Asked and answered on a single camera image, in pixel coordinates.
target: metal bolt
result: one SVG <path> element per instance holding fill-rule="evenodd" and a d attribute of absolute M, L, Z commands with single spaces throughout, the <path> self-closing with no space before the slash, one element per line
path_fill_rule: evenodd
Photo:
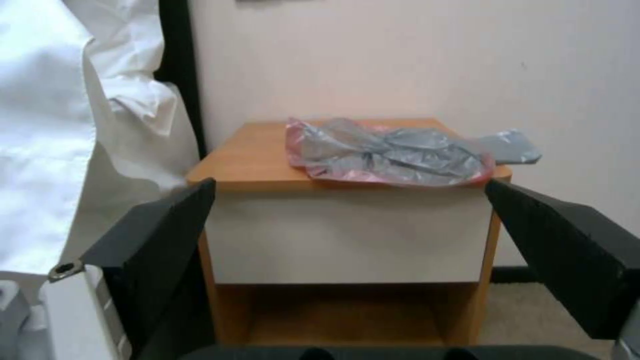
<path fill-rule="evenodd" d="M 60 281 L 66 277 L 78 274 L 84 271 L 84 264 L 80 260 L 75 260 L 70 263 L 63 263 L 54 266 L 49 272 L 49 282 Z"/>

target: baseboard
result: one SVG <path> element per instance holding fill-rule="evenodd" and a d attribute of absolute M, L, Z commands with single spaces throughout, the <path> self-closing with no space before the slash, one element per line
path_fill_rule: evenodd
<path fill-rule="evenodd" d="M 539 282 L 528 266 L 496 266 L 491 272 L 491 282 L 506 284 L 509 282 Z"/>

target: open shelf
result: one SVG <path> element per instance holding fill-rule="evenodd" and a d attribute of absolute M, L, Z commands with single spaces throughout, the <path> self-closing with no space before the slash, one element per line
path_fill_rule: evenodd
<path fill-rule="evenodd" d="M 234 304 L 218 325 L 235 327 L 235 341 L 229 342 L 243 345 L 442 345 L 447 341 L 433 313 L 439 310 L 435 302 L 460 292 L 429 284 L 217 288 Z"/>

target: black headboard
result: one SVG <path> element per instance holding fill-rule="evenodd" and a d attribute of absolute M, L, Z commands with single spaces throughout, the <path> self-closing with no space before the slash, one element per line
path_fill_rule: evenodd
<path fill-rule="evenodd" d="M 200 158 L 203 158 L 207 154 L 207 148 L 202 130 L 189 3 L 187 0 L 159 0 L 159 4 L 164 33 L 164 55 L 155 77 L 158 81 L 175 84 L 180 90 L 196 134 Z"/>

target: wooden nightstand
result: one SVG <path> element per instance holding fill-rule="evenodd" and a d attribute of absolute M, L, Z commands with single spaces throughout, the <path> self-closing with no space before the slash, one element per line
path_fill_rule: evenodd
<path fill-rule="evenodd" d="M 245 124 L 188 175 L 218 182 L 199 249 L 219 343 L 474 344 L 500 229 L 481 186 L 312 181 L 288 165 L 284 126 Z"/>

